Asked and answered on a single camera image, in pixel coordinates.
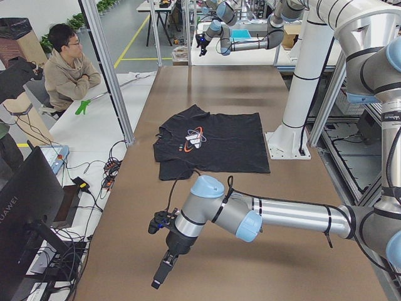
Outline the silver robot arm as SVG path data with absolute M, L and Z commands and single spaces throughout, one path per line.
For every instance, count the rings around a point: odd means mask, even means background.
M 216 1 L 216 10 L 205 33 L 197 37 L 201 50 L 219 38 L 221 53 L 258 48 L 271 49 L 283 39 L 283 23 L 308 10 L 303 22 L 294 80 L 281 125 L 267 137 L 273 159 L 297 159 L 307 154 L 303 126 L 308 116 L 324 51 L 330 39 L 339 41 L 345 54 L 347 97 L 354 103 L 382 103 L 382 198 L 372 208 L 333 207 L 261 196 L 237 191 L 212 176 L 199 176 L 182 209 L 155 214 L 148 232 L 167 228 L 167 252 L 154 275 L 159 288 L 178 257 L 190 251 L 207 222 L 250 242 L 263 224 L 336 234 L 353 239 L 360 249 L 371 249 L 400 268 L 400 8 L 382 1 L 280 1 L 268 18 L 266 36 L 259 41 L 231 41 L 234 13 Z
M 216 18 L 195 36 L 201 56 L 206 55 L 207 46 L 214 38 L 219 40 L 219 53 L 223 56 L 235 51 L 275 48 L 283 41 L 284 23 L 299 19 L 306 8 L 300 1 L 278 1 L 262 23 L 239 24 L 230 1 L 206 1 L 206 7 L 215 11 Z

